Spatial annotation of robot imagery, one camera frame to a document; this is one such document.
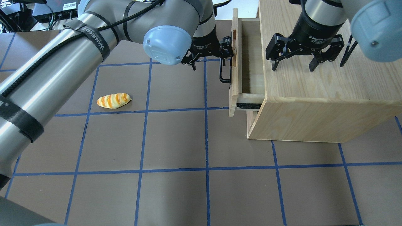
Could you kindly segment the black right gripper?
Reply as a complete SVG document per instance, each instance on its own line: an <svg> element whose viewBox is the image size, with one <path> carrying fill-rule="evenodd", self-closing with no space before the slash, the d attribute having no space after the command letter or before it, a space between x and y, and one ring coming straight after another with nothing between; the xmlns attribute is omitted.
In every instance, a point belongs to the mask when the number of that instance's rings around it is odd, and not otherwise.
<svg viewBox="0 0 402 226"><path fill-rule="evenodd" d="M292 34L284 37L275 33L266 47L266 59L271 60L271 68L275 71L281 60L294 55L318 55L309 63L313 72L320 63L334 61L344 43L338 31L343 24L327 26L312 20L306 12L301 12Z"/></svg>

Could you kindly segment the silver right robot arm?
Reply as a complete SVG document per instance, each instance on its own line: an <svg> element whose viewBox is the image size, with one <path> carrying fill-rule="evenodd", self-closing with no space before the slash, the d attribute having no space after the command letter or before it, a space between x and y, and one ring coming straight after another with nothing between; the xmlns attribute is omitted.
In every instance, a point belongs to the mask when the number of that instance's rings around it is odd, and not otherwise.
<svg viewBox="0 0 402 226"><path fill-rule="evenodd" d="M313 55L310 71L325 61L334 61L344 46L344 66L357 45L369 60L394 62L401 59L400 0L290 0L300 5L300 17L292 34L275 33L265 48L265 57L276 70L280 61L295 55ZM338 33L349 20L347 44Z"/></svg>

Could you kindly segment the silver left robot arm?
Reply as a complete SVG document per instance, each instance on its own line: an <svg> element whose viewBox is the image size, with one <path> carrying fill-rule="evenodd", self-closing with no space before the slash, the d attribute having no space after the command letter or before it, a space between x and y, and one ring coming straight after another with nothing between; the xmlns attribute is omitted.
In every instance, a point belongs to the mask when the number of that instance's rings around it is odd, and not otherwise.
<svg viewBox="0 0 402 226"><path fill-rule="evenodd" d="M211 0L82 0L78 18L1 83L1 189L12 164L121 40L142 44L165 65L234 56L232 37L217 39Z"/></svg>

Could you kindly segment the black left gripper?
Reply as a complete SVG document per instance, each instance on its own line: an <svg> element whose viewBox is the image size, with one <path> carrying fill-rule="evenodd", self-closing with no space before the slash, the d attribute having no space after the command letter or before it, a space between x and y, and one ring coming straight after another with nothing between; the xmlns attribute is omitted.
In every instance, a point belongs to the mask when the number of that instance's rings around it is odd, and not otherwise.
<svg viewBox="0 0 402 226"><path fill-rule="evenodd" d="M193 37L188 52L189 56L184 56L181 60L182 64L192 66L195 71L195 62L201 57L215 56L221 59L227 59L234 56L232 48L232 37L223 37L221 41L217 38L216 27L202 37Z"/></svg>

